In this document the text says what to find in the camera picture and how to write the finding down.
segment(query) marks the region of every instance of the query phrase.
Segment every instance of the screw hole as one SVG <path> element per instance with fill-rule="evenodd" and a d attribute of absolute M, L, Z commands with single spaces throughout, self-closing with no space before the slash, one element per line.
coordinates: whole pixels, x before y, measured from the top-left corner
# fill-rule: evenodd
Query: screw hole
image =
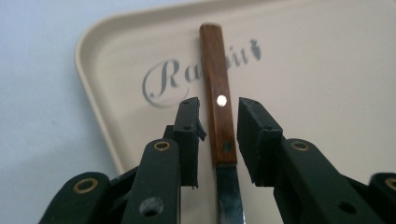
<path fill-rule="evenodd" d="M 171 145 L 168 142 L 158 142 L 154 144 L 154 148 L 160 151 L 168 149 Z"/>
<path fill-rule="evenodd" d="M 147 198 L 139 206 L 139 212 L 144 217 L 155 217 L 163 211 L 163 200 L 157 197 Z"/>
<path fill-rule="evenodd" d="M 385 183 L 388 185 L 388 187 L 390 187 L 393 190 L 396 190 L 396 178 L 387 178 L 385 180 Z"/>
<path fill-rule="evenodd" d="M 348 214 L 351 214 L 351 215 L 354 215 L 354 214 L 356 214 L 356 208 L 352 205 L 352 204 L 350 204 L 350 203 L 346 203 L 346 202 L 340 202 L 339 204 L 338 204 L 338 207 L 343 211 L 343 212 L 345 212 L 345 213 L 348 213 Z"/>
<path fill-rule="evenodd" d="M 307 151 L 309 146 L 304 142 L 292 142 L 291 146 L 300 151 Z"/>
<path fill-rule="evenodd" d="M 83 194 L 88 193 L 96 188 L 98 180 L 95 178 L 85 178 L 77 182 L 73 187 L 75 193 Z"/>

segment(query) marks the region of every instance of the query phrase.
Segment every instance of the white surface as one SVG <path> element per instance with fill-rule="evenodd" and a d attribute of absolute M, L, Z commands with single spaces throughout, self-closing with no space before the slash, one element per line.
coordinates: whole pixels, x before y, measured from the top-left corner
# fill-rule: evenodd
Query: white surface
<path fill-rule="evenodd" d="M 104 17 L 189 0 L 1 1 L 0 223 L 37 223 L 69 178 L 116 169 L 74 64 Z"/>
<path fill-rule="evenodd" d="M 88 27 L 106 16 L 177 2 L 182 1 L 2 1 L 0 223 L 37 223 L 54 194 L 65 181 L 75 175 L 87 171 L 102 172 L 110 178 L 117 175 L 74 66 L 77 41 Z M 290 46 L 304 43 L 307 38 L 312 38 L 312 42 L 318 45 L 319 38 L 326 35 L 316 33 L 310 27 L 294 27 L 295 30 L 286 30 L 275 42 L 268 43 L 270 50 L 278 49 L 278 54 L 267 59 L 270 60 L 270 66 L 263 71 L 264 74 L 288 75 L 278 85 L 269 86 L 271 91 L 276 91 L 283 85 L 293 87 L 285 89 L 284 94 L 268 96 L 268 99 L 276 97 L 277 104 L 269 104 L 270 112 L 276 115 L 276 119 L 281 118 L 279 123 L 285 129 L 287 137 L 301 137 L 312 141 L 342 173 L 364 183 L 367 183 L 373 172 L 395 172 L 392 164 L 396 158 L 396 142 L 393 136 L 396 133 L 393 100 L 396 95 L 396 49 L 395 45 L 387 43 L 394 43 L 396 31 L 395 27 L 381 22 L 381 19 L 394 15 L 392 13 L 395 6 L 390 1 L 381 2 L 386 2 L 389 6 L 384 8 L 382 4 L 375 5 L 375 2 L 371 2 L 354 8 L 358 15 L 369 13 L 375 7 L 382 12 L 381 15 L 369 13 L 369 17 L 361 18 L 363 23 L 359 23 L 359 20 L 353 21 L 352 24 L 365 24 L 359 27 L 350 26 L 356 32 L 355 35 L 345 35 L 350 32 L 331 27 L 339 34 L 339 38 L 335 42 L 328 39 L 327 44 L 336 43 L 338 46 L 325 53 L 339 55 L 339 58 L 323 62 L 320 60 L 322 51 L 312 50 L 305 56 L 301 56 L 299 51 L 290 52 Z M 302 6 L 301 13 L 294 16 L 304 18 L 305 13 L 306 8 Z M 353 15 L 346 13 L 344 16 L 353 18 Z M 293 17 L 283 22 L 287 25 L 292 20 Z M 376 29 L 382 35 L 368 34 L 366 28 Z M 306 35 L 299 35 L 295 42 L 284 42 L 288 35 L 301 29 L 306 31 Z M 355 39 L 360 43 L 367 43 L 365 49 L 370 51 L 367 54 L 354 54 L 356 50 L 362 51 L 359 46 L 354 45 Z M 359 58 L 367 62 L 371 57 L 376 58 L 373 63 L 357 63 L 352 66 L 355 69 L 346 71 L 334 70 L 334 64 L 337 68 L 342 68 L 343 64 L 351 63 L 348 60 L 350 58 L 356 63 Z M 292 62 L 289 68 L 271 63 L 272 60 L 282 58 L 285 63 Z M 305 71 L 307 74 L 314 69 L 319 74 L 323 66 L 333 69 L 339 75 L 339 81 L 332 82 L 331 79 L 317 76 L 317 81 L 322 80 L 322 86 L 310 89 L 304 87 L 310 81 L 307 77 L 292 76 L 295 69 L 303 69 L 300 72 Z M 362 72 L 366 79 L 351 79 L 349 75 L 356 72 Z M 347 85 L 348 88 L 329 88 L 328 84 L 334 86 L 337 83 Z M 248 91 L 250 93 L 245 96 L 254 93 L 253 90 Z M 310 93 L 313 97 L 297 98 L 295 95 L 299 91 Z M 323 94 L 330 95 L 332 101 L 323 102 L 320 98 Z M 294 105 L 285 104 L 290 98 L 295 101 Z M 323 113 L 314 113 L 310 108 L 296 106 L 312 104 Z M 347 122 L 340 122 L 345 116 Z M 307 122 L 315 123 L 315 126 L 306 126 Z M 240 180 L 248 182 L 249 178 L 243 175 Z M 268 192 L 268 198 L 250 205 L 255 209 L 246 211 L 247 220 L 262 213 L 266 203 L 274 199 L 271 189 L 256 189 L 252 185 L 244 187 L 244 192 L 264 190 Z M 252 193 L 243 193 L 244 204 L 254 202 L 255 196 Z M 269 218 L 278 216 L 265 215 Z"/>
<path fill-rule="evenodd" d="M 235 124 L 238 97 L 249 97 L 286 137 L 313 142 L 341 173 L 367 183 L 373 173 L 394 171 L 394 2 L 235 0 L 117 15 L 81 38 L 78 72 L 120 172 L 140 162 L 184 97 L 201 99 L 207 130 L 205 83 L 191 78 L 205 21 L 222 25 L 228 59 L 245 55 L 229 68 Z M 251 50 L 255 42 L 261 57 Z M 247 223 L 279 223 L 273 190 L 255 188 L 239 153 L 238 160 Z M 207 140 L 200 144 L 200 188 L 181 191 L 182 223 L 215 222 L 210 161 Z"/>

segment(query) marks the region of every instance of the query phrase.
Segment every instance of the metal rivet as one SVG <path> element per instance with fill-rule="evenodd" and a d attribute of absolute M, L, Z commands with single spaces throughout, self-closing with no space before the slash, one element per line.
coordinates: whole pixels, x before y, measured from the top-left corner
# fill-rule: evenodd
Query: metal rivet
<path fill-rule="evenodd" d="M 291 146 L 294 149 L 297 149 L 297 150 L 300 150 L 300 151 L 307 151 L 309 149 L 309 146 L 306 143 L 304 143 L 304 142 L 298 142 L 298 141 L 292 142 Z"/>
<path fill-rule="evenodd" d="M 227 105 L 227 97 L 225 97 L 225 95 L 220 95 L 218 96 L 217 102 L 219 106 L 224 107 Z"/>
<path fill-rule="evenodd" d="M 159 151 L 165 151 L 168 149 L 171 145 L 168 142 L 158 142 L 154 144 L 154 148 L 159 150 Z"/>
<path fill-rule="evenodd" d="M 225 152 L 229 152 L 233 149 L 233 145 L 231 144 L 230 141 L 224 141 L 221 146 L 221 149 Z"/>
<path fill-rule="evenodd" d="M 396 190 L 396 178 L 390 177 L 385 180 L 385 183 L 393 190 Z"/>
<path fill-rule="evenodd" d="M 98 180 L 95 178 L 85 178 L 77 182 L 73 187 L 75 193 L 88 193 L 98 186 Z"/>

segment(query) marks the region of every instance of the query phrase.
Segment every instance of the brass screw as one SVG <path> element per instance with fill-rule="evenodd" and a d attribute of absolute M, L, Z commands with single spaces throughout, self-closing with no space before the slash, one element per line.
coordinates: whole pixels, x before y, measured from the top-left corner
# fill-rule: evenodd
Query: brass screw
<path fill-rule="evenodd" d="M 85 178 L 77 182 L 73 187 L 75 193 L 88 193 L 98 186 L 98 180 L 95 178 Z"/>
<path fill-rule="evenodd" d="M 385 183 L 393 190 L 396 190 L 396 178 L 390 177 L 385 180 Z"/>
<path fill-rule="evenodd" d="M 171 144 L 169 144 L 168 142 L 165 142 L 165 141 L 158 142 L 158 143 L 154 144 L 154 148 L 159 151 L 165 151 L 165 150 L 169 149 L 169 147 L 171 147 Z"/>
<path fill-rule="evenodd" d="M 291 143 L 291 146 L 299 151 L 307 151 L 309 149 L 309 146 L 304 142 L 295 141 Z"/>

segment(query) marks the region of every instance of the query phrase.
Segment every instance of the metal blade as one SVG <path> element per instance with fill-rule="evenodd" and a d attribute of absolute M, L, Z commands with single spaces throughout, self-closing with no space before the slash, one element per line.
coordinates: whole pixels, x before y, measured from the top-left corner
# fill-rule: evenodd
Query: metal blade
<path fill-rule="evenodd" d="M 236 166 L 217 166 L 216 183 L 220 224 L 245 223 Z"/>

